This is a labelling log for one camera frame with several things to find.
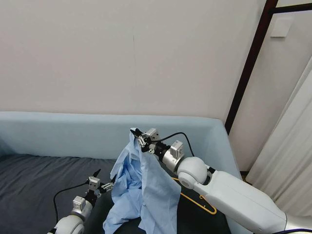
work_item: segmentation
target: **blue cloth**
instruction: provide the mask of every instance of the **blue cloth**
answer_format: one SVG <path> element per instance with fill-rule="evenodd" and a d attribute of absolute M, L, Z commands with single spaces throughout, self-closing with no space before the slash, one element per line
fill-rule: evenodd
<path fill-rule="evenodd" d="M 142 153 L 137 139 L 119 155 L 112 171 L 114 206 L 103 223 L 105 234 L 112 234 L 129 219 L 141 217 L 139 228 L 147 234 L 175 234 L 176 211 L 181 187 L 161 168 L 150 153 Z"/>

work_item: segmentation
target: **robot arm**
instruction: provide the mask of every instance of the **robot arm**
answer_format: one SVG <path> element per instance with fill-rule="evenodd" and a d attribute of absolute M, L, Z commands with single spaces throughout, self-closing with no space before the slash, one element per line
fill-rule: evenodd
<path fill-rule="evenodd" d="M 107 184 L 101 183 L 100 179 L 97 178 L 99 172 L 100 170 L 89 176 L 86 182 L 89 185 L 86 196 L 76 196 L 73 200 L 71 214 L 62 218 L 48 234 L 83 234 L 83 223 L 90 216 L 97 198 L 101 197 L 101 194 L 112 190 L 114 185 L 113 181 Z"/>
<path fill-rule="evenodd" d="M 131 132 L 142 151 L 158 156 L 159 161 L 178 175 L 183 186 L 204 196 L 218 210 L 253 233 L 312 229 L 312 219 L 286 215 L 264 192 L 227 172 L 215 170 L 198 157 L 185 157 L 182 142 L 168 146 L 159 141 L 156 129 Z"/>

